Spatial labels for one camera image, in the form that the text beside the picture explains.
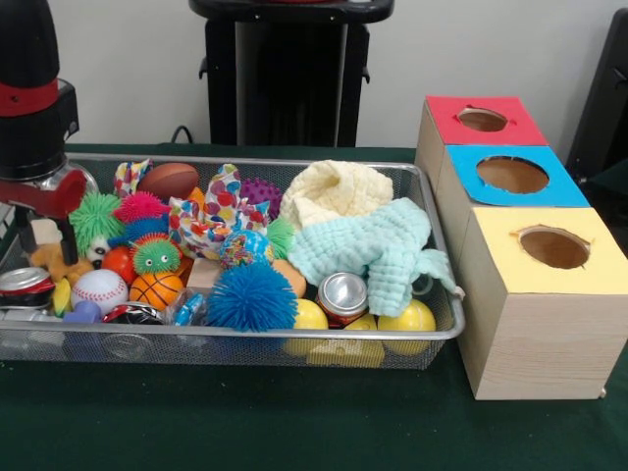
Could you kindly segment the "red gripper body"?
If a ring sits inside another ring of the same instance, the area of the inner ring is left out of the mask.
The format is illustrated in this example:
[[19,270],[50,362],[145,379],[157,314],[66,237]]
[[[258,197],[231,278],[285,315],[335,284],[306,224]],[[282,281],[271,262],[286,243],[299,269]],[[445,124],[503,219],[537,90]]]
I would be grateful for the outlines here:
[[65,220],[81,203],[86,178],[79,169],[61,169],[47,179],[1,181],[1,202],[53,220]]

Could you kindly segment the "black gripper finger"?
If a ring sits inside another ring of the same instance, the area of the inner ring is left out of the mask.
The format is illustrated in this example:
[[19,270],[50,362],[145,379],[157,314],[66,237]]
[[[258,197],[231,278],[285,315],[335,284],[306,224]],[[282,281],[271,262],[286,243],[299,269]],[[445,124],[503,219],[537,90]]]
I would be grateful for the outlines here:
[[34,232],[29,219],[28,208],[17,207],[17,231],[20,244],[25,253],[33,253],[37,249]]
[[66,265],[75,265],[79,261],[74,228],[69,218],[57,221],[57,228],[61,233],[61,249]]

